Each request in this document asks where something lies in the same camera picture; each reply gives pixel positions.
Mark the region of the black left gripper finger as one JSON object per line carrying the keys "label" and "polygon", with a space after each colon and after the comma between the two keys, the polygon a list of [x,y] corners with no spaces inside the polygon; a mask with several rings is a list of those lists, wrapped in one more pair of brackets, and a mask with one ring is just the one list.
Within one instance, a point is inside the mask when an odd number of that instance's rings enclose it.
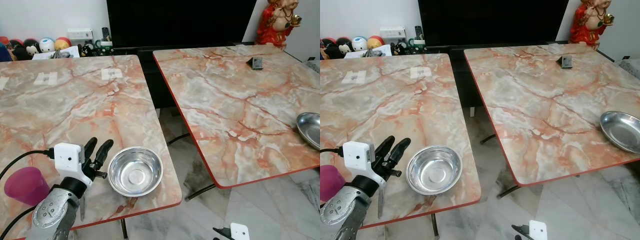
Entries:
{"label": "black left gripper finger", "polygon": [[84,145],[83,156],[85,162],[91,162],[90,157],[93,154],[96,144],[98,144],[98,138],[91,137],[90,140]]}
{"label": "black left gripper finger", "polygon": [[103,144],[99,147],[98,151],[96,152],[96,155],[94,158],[94,169],[100,169],[105,164],[105,160],[108,157],[108,153],[113,146],[114,146],[114,140],[112,139],[108,139],[107,141],[103,142]]}
{"label": "black left gripper finger", "polygon": [[396,144],[390,151],[390,155],[387,158],[387,167],[389,169],[394,169],[398,164],[400,159],[403,157],[404,152],[408,148],[411,143],[411,139],[409,137],[402,139],[398,144]]}
{"label": "black left gripper finger", "polygon": [[389,135],[374,151],[375,160],[381,160],[389,153],[391,148],[393,148],[395,142],[395,137],[393,135]]}

